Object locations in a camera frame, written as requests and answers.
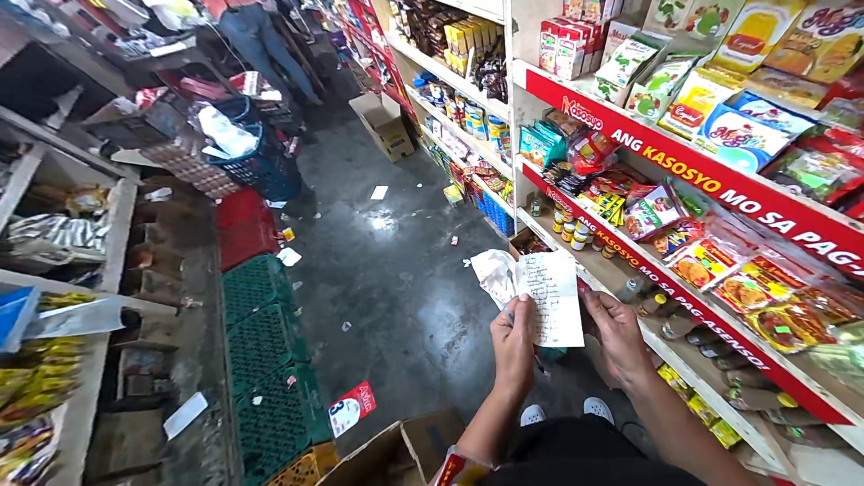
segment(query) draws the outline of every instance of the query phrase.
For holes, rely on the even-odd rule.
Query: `blue plastic basket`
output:
[[[301,176],[297,161],[286,157],[270,137],[263,136],[260,124],[245,129],[258,137],[258,145],[248,155],[229,160],[207,156],[207,162],[219,167],[235,181],[253,187],[271,201],[287,201],[300,193]]]
[[[261,115],[252,103],[252,98],[248,96],[237,96],[213,103],[213,107],[234,123],[249,125],[261,122]]]

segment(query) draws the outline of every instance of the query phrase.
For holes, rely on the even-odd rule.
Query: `right hand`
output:
[[[622,304],[605,292],[586,291],[582,294],[585,308],[597,323],[603,354],[610,373],[629,387],[645,373],[653,373],[651,358],[645,350],[642,331],[633,307]]]

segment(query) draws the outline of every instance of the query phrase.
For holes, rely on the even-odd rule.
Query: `red sign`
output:
[[[798,378],[777,364],[766,352],[749,341],[732,324],[711,310],[693,291],[680,285],[665,269],[656,266],[651,259],[635,249],[637,245],[632,240],[623,237],[617,231],[610,231],[606,224],[600,223],[597,214],[590,213],[568,198],[558,188],[549,185],[543,178],[531,169],[523,170],[523,174],[534,182],[543,192],[555,202],[564,206],[583,224],[594,230],[594,237],[611,245],[621,257],[638,268],[652,283],[659,286],[670,298],[675,299],[685,309],[689,310],[696,321],[710,327],[724,341],[739,353],[744,355],[756,368],[762,370],[768,378],[777,383],[798,403],[815,417],[826,424],[853,425],[849,419],[829,405],[816,392],[809,389]]]
[[[745,214],[817,258],[864,280],[861,256],[864,233],[856,229],[858,223],[844,222],[845,216],[823,214],[819,208],[807,206],[760,182],[759,176],[746,176],[530,69],[525,87],[539,99],[653,161],[723,206]]]

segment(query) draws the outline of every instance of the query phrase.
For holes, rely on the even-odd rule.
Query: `handwritten note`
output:
[[[565,252],[533,253],[516,264],[518,293],[534,298],[537,346],[585,346],[574,261]]]

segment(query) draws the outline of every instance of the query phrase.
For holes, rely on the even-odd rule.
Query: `aisle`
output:
[[[317,141],[303,147],[299,164],[321,217],[310,209],[282,223],[294,229],[290,245],[302,255],[289,269],[302,281],[296,302],[322,402],[368,380],[378,404],[337,440],[340,453],[397,419],[447,406],[467,423],[492,387],[488,325],[498,309],[462,260],[506,249],[506,241],[478,209],[448,205],[449,181],[422,149],[391,163],[344,101],[308,117]],[[379,185],[389,187],[386,196],[371,201]],[[590,391],[624,410],[620,423],[631,419],[629,403],[619,406],[622,396],[602,386],[584,356],[565,361],[577,371],[554,366],[552,381],[538,375],[527,403],[550,416],[579,415]]]

